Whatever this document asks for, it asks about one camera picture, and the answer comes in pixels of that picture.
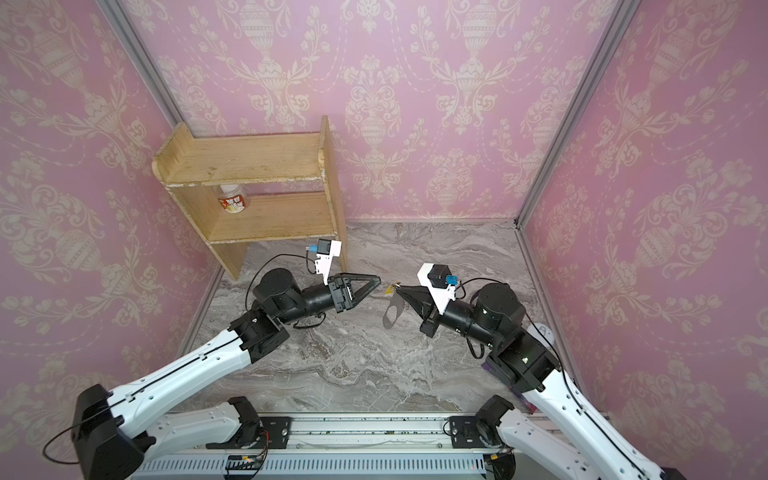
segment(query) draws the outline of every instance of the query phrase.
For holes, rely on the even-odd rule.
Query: plastic bottle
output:
[[[221,206],[230,214],[243,211],[245,208],[245,188],[239,184],[224,184],[220,187],[222,192],[219,195]]]

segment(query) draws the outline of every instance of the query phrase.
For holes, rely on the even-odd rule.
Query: top shelf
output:
[[[166,187],[320,180],[320,133],[194,138],[176,125],[152,160]]]

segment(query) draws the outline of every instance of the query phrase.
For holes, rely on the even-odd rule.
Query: wooden shelf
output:
[[[194,138],[179,123],[152,160],[152,171],[213,255],[236,280],[252,241],[333,237],[346,265],[346,223],[333,164],[328,117],[320,132]],[[229,214],[221,184],[321,180],[323,191],[256,195]]]
[[[220,208],[211,243],[333,237],[325,192],[258,195],[246,200],[246,209],[228,214]]]

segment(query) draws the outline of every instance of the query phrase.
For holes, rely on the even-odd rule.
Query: gray marble surface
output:
[[[354,310],[328,313],[319,328],[288,326],[291,337],[279,349],[200,391],[185,409],[242,395],[260,412],[470,412],[493,395],[519,405],[455,332],[440,327],[435,338],[427,338],[409,306],[390,329],[382,322],[392,297],[384,294],[386,287],[396,281],[418,285],[416,273],[424,262],[448,264],[459,279],[488,276],[509,282],[531,318],[544,321],[510,223],[350,223],[348,235],[349,271],[379,275],[382,285]],[[251,244],[240,279],[224,275],[194,348],[242,314],[248,283],[263,262],[277,253],[303,255],[312,242]],[[322,281],[291,257],[274,260],[263,272],[279,266],[291,270],[302,288]],[[331,272],[338,271],[336,259]],[[468,294],[482,284],[471,283]],[[392,308],[389,318],[394,316]]]

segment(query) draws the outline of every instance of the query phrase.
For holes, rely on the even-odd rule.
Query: floral wallpaper pattern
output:
[[[195,135],[327,114],[347,219],[430,219],[517,216],[615,0],[122,3]]]
[[[591,399],[688,478],[768,477],[766,14],[642,2],[526,231]]]
[[[40,448],[82,389],[175,357],[210,256],[151,174],[170,126],[95,2],[2,2],[0,48],[0,470],[79,478]]]

